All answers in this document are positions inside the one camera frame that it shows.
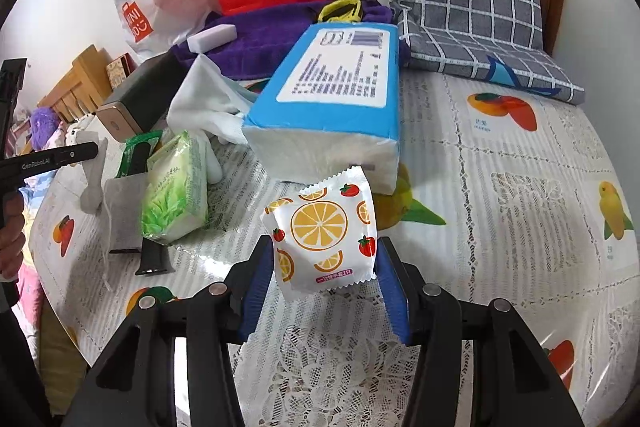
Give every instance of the person's hand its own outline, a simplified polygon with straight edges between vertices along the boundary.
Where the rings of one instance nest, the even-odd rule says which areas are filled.
[[[16,192],[4,205],[4,228],[0,229],[0,275],[12,279],[22,265],[22,247],[25,238],[22,233],[24,200]]]

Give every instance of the gray plaid cushion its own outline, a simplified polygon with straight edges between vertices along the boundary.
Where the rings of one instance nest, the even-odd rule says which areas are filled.
[[[542,51],[540,0],[391,3],[401,9],[398,26],[411,48],[410,66],[584,101],[584,90]]]

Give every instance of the white eraser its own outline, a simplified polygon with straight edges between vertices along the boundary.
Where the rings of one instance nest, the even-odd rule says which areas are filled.
[[[187,39],[187,44],[191,53],[206,53],[237,38],[238,33],[233,24],[220,24],[192,35]]]

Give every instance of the white lace tablecloth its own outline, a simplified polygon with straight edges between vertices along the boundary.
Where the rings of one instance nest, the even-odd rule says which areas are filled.
[[[509,299],[548,349],[570,341],[570,394],[586,425],[597,425],[622,404],[636,370],[640,271],[633,230],[604,237],[601,183],[617,189],[627,216],[628,206],[593,127],[578,107],[494,84],[408,70],[401,78],[404,176],[411,198],[446,225],[396,222],[398,214],[382,234],[425,280],[476,303]],[[537,130],[471,107],[468,97],[484,92],[527,102]],[[110,142],[105,178],[120,149]],[[63,259],[44,240],[31,241],[47,296],[89,362],[137,290],[164,286],[187,297],[224,279],[264,233],[263,208],[300,188],[271,180],[246,148],[215,149],[225,178],[209,187],[207,227],[170,248],[173,273],[136,277],[137,257],[111,257],[105,267],[99,216]],[[77,176],[62,169],[44,205],[57,205],[62,217],[74,211],[63,201],[75,197],[65,185]],[[43,234],[57,222],[49,214],[34,225]],[[114,293],[102,283],[105,269]],[[232,349],[232,366],[248,426],[388,427],[402,420],[417,355],[392,333],[375,281],[293,303],[272,281],[257,331]],[[464,342],[460,426],[470,420],[472,365]],[[176,388],[187,423],[183,378]]]

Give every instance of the snack packet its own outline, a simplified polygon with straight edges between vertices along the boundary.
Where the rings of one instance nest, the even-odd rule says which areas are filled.
[[[287,301],[373,279],[376,218],[359,166],[267,206],[276,280]]]

